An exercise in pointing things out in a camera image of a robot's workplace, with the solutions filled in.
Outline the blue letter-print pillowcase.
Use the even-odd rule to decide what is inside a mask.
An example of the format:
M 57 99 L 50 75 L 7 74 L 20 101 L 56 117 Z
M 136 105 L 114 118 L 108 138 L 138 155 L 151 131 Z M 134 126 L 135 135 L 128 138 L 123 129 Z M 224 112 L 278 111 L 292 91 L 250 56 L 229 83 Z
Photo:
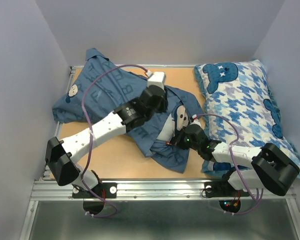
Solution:
M 93 124 L 120 105 L 139 97 L 147 86 L 144 76 L 123 69 L 95 48 L 86 51 L 86 63 L 69 91 L 52 107 L 55 121 L 66 124 L 85 122 L 81 104 L 84 103 Z M 162 167 L 177 173 L 186 169 L 189 150 L 167 145 L 158 140 L 168 116 L 175 120 L 175 135 L 190 124 L 193 115 L 203 113 L 197 98 L 190 92 L 167 86 L 167 111 L 155 114 L 142 126 L 127 133 L 145 157 L 151 157 Z

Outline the white pillow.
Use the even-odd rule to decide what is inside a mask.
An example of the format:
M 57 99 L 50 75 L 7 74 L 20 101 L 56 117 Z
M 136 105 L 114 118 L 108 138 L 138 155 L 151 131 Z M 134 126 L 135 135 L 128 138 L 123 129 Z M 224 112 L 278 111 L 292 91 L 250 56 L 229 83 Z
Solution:
M 164 123 L 161 132 L 157 136 L 157 140 L 170 142 L 175 136 L 176 121 L 174 117 L 170 114 Z

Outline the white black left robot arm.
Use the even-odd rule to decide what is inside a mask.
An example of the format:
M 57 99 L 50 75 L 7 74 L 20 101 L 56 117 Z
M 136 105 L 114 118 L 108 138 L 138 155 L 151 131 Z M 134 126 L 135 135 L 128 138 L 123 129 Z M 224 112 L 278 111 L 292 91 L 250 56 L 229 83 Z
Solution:
M 101 193 L 101 184 L 93 179 L 85 183 L 78 161 L 108 140 L 141 127 L 154 114 L 166 112 L 164 87 L 150 85 L 136 97 L 111 111 L 106 117 L 70 137 L 52 137 L 47 142 L 45 161 L 59 186 L 77 185 L 90 197 Z

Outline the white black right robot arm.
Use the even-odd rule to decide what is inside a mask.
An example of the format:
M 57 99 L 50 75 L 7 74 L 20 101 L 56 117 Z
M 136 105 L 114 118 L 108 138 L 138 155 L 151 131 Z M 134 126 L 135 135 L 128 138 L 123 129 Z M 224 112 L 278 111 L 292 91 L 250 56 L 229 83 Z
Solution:
M 221 192 L 232 195 L 237 190 L 266 189 L 284 196 L 300 173 L 300 168 L 276 145 L 262 147 L 230 145 L 206 136 L 198 124 L 183 127 L 170 143 L 181 149 L 193 149 L 206 161 L 233 164 L 220 182 Z

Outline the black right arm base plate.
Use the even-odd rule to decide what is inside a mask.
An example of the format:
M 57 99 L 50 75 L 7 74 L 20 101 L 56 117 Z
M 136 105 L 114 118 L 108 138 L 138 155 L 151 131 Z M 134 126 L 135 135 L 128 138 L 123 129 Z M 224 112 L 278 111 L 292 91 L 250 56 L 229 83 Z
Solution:
M 249 197 L 250 195 L 243 190 L 235 190 L 226 181 L 208 181 L 204 183 L 201 191 L 203 198 L 230 198 L 230 197 Z

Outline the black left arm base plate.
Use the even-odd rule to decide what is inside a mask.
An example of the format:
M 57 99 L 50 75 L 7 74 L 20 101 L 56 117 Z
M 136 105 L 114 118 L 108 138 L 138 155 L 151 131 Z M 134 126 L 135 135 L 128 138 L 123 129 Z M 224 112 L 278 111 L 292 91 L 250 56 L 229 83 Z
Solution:
M 117 197 L 117 183 L 103 182 L 91 189 L 100 198 L 115 199 Z M 96 197 L 88 190 L 74 186 L 72 189 L 73 199 L 95 199 Z

